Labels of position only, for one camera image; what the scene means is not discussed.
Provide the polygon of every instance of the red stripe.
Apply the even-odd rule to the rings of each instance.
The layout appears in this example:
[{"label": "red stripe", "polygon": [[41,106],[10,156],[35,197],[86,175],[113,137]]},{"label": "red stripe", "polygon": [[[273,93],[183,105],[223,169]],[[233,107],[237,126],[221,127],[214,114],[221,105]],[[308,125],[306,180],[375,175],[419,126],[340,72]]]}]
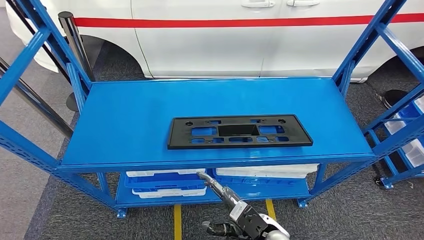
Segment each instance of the red stripe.
[{"label": "red stripe", "polygon": [[[290,27],[368,24],[373,16],[331,16],[307,18],[235,19],[235,20],[146,20],[77,17],[79,27],[97,28],[240,28]],[[424,22],[424,13],[398,14],[392,23]]]}]

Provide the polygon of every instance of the black plastic bracket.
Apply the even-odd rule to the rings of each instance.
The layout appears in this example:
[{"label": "black plastic bracket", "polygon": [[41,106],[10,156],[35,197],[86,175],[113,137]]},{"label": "black plastic bracket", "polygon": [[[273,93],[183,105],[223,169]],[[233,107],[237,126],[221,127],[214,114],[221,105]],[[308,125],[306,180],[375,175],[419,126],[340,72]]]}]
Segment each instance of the black plastic bracket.
[{"label": "black plastic bracket", "polygon": [[176,117],[168,149],[312,146],[296,115]]}]

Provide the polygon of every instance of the shelf top surface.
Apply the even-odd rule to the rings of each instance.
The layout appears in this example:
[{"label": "shelf top surface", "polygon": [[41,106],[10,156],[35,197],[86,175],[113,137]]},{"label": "shelf top surface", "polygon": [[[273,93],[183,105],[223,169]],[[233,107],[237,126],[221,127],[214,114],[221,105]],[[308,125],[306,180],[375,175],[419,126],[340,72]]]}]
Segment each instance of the shelf top surface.
[{"label": "shelf top surface", "polygon": [[[284,114],[297,116],[313,146],[167,149],[176,117]],[[94,83],[61,164],[228,160],[231,167],[336,155],[373,154],[331,78],[146,80]]]}]

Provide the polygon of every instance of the yellow floor line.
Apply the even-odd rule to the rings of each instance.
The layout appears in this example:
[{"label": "yellow floor line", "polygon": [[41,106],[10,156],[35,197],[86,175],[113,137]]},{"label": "yellow floor line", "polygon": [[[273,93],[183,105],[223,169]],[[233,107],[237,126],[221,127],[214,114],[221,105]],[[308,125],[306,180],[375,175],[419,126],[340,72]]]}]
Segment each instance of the yellow floor line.
[{"label": "yellow floor line", "polygon": [[173,235],[174,240],[182,240],[181,205],[173,206]]},{"label": "yellow floor line", "polygon": [[268,216],[270,216],[272,219],[276,221],[277,217],[276,217],[276,212],[274,211],[273,200],[266,199],[265,203],[266,203],[266,209],[268,210]]}]

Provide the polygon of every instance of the floor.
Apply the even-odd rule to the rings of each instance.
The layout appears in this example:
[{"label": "floor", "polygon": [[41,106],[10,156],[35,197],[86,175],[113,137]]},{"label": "floor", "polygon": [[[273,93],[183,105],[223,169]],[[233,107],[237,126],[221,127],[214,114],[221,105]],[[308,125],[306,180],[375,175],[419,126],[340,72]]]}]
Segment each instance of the floor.
[{"label": "floor", "polygon": [[[11,62],[22,44],[4,22],[0,8],[0,56]],[[134,60],[112,44],[102,45],[98,61],[93,64],[97,79],[142,79],[143,73]],[[59,74],[32,63],[23,76],[67,121],[74,118],[64,106],[71,89]],[[390,89],[410,90],[417,83],[398,59],[392,59],[363,84],[351,84],[346,101],[361,127],[385,109],[379,95]],[[53,155],[61,156],[67,142],[12,95],[0,107],[3,121],[19,129],[30,140]],[[0,239],[8,240],[163,240],[174,239],[174,207],[132,208],[125,219],[93,202],[73,188],[49,178],[44,173],[4,151],[0,152]],[[340,168],[331,165],[327,174]],[[293,200],[273,200],[278,222],[292,240],[400,240],[421,239],[424,235],[424,179],[414,178],[384,190],[372,179],[387,168],[376,164],[298,208]],[[96,182],[91,174],[84,175]],[[109,174],[112,192],[117,174]],[[251,203],[259,212],[268,211],[265,201]],[[222,204],[184,205],[181,207],[182,239],[216,240],[201,230],[203,221],[223,222],[228,212]]]},{"label": "floor", "polygon": [[[12,33],[4,7],[0,7],[0,33],[0,56],[11,64],[24,45]],[[95,61],[102,42],[89,39],[86,44],[91,45],[91,49],[98,45],[97,51],[89,55]],[[71,123],[74,112],[68,110],[65,100],[72,93],[72,88],[61,74],[33,61],[22,79],[65,121]],[[13,91],[0,107],[0,119],[52,156],[58,155],[64,136]],[[0,148],[0,182],[7,183],[0,185],[0,239],[24,238],[48,179],[49,175],[45,172]]]}]

